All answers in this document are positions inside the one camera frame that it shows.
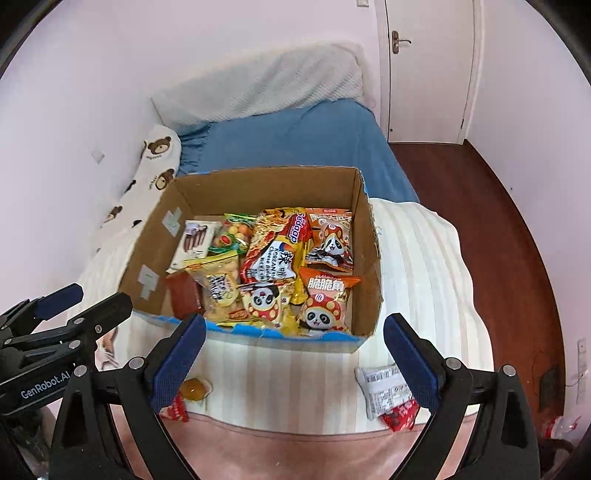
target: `cable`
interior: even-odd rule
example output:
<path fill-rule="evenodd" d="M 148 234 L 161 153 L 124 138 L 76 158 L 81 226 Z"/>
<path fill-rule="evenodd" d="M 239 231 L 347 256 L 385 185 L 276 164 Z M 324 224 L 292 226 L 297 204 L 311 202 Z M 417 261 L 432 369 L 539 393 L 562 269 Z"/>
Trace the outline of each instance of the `cable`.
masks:
<path fill-rule="evenodd" d="M 533 383 L 533 388 L 534 388 L 534 395 L 538 395 L 538 392 L 536 392 L 536 389 L 535 389 L 535 376 L 534 376 L 534 368 L 535 368 L 535 362 L 536 362 L 536 360 L 538 359 L 538 356 L 539 356 L 539 354 L 542 354 L 542 355 L 547 355 L 547 356 L 548 356 L 548 357 L 550 357 L 550 358 L 552 357 L 552 356 L 551 356 L 549 353 L 547 353 L 547 352 L 543 352 L 542 350 L 538 351 L 538 352 L 535 354 L 535 356 L 534 356 L 534 361 L 533 361 L 533 363 L 531 364 L 531 381 L 532 381 L 532 383 Z M 579 377 L 578 377 L 578 379 L 577 379 L 577 381 L 576 381 L 575 383 L 573 383 L 572 385 L 569 385 L 569 384 L 564 384 L 564 386 L 565 386 L 565 387 L 569 387 L 569 388 L 570 388 L 570 387 L 575 387 L 576 385 L 578 385 L 578 383 L 581 381 L 581 379 L 582 379 L 582 378 L 583 378 L 585 375 L 587 375 L 587 373 L 588 373 L 588 372 L 589 372 L 589 369 L 586 369 L 586 370 L 585 370 L 585 371 L 584 371 L 582 374 L 580 374 L 580 375 L 579 375 Z"/>
<path fill-rule="evenodd" d="M 581 381 L 581 378 L 583 378 L 585 375 L 587 375 L 588 371 L 589 371 L 588 369 L 585 370 L 582 374 L 579 375 L 579 379 L 575 383 L 573 383 L 572 385 L 566 384 L 565 387 L 574 387 L 576 384 L 578 384 Z"/>

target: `white snack packet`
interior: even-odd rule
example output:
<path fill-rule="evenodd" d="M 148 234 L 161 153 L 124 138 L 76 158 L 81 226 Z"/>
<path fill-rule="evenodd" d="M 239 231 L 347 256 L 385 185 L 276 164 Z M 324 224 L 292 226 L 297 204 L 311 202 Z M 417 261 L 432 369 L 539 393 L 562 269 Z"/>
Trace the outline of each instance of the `white snack packet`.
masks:
<path fill-rule="evenodd" d="M 181 241 L 167 273 L 174 273 L 182 269 L 184 260 L 194 260 L 207 256 L 207 250 L 213 242 L 216 232 L 222 227 L 220 222 L 204 222 L 202 220 L 187 220 Z"/>
<path fill-rule="evenodd" d="M 390 413 L 413 397 L 396 364 L 379 368 L 356 368 L 355 379 L 365 397 L 370 420 Z"/>

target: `plastic bottle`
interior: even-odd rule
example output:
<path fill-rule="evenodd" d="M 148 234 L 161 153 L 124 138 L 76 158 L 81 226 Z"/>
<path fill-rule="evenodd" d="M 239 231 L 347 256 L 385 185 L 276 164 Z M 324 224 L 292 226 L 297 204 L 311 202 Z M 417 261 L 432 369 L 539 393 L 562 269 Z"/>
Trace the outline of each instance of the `plastic bottle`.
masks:
<path fill-rule="evenodd" d="M 563 439 L 568 432 L 576 430 L 580 418 L 580 416 L 575 419 L 565 416 L 555 417 L 546 424 L 542 437 L 545 439 Z"/>

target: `door handle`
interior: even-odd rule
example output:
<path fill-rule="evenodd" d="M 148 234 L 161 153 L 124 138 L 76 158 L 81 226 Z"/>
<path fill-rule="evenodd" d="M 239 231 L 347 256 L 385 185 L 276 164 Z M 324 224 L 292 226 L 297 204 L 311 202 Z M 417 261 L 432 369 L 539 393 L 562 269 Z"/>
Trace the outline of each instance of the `door handle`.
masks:
<path fill-rule="evenodd" d="M 407 41 L 410 44 L 413 43 L 410 40 L 406 40 L 405 38 L 400 38 L 400 35 L 398 35 L 398 32 L 396 30 L 394 30 L 392 32 L 392 53 L 397 54 L 399 52 L 398 45 L 402 41 Z"/>

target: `blue blanket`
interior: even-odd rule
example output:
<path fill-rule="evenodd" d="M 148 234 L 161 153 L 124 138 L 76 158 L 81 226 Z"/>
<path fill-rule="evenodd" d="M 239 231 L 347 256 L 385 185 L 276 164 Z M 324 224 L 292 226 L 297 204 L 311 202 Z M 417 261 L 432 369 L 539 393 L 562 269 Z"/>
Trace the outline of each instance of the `blue blanket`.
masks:
<path fill-rule="evenodd" d="M 179 176 L 276 165 L 357 167 L 370 197 L 418 203 L 373 113 L 353 100 L 211 123 L 180 139 Z"/>

